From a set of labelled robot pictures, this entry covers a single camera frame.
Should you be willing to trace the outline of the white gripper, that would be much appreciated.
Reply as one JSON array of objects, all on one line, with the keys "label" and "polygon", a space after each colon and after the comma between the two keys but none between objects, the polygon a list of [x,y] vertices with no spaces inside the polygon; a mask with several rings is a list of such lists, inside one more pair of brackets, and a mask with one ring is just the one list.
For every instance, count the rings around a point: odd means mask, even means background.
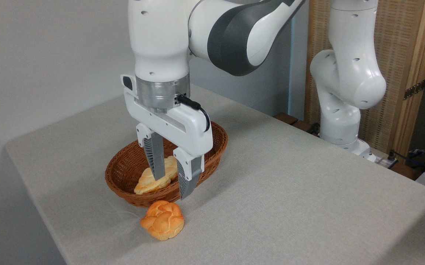
[{"label": "white gripper", "polygon": [[155,180],[165,176],[163,137],[178,146],[173,151],[177,161],[179,194],[187,198],[199,182],[204,171],[204,154],[213,147],[210,122],[199,110],[184,104],[155,113],[138,101],[136,82],[130,75],[121,75],[124,97],[129,114],[140,122],[136,126],[139,146],[144,149]]}]

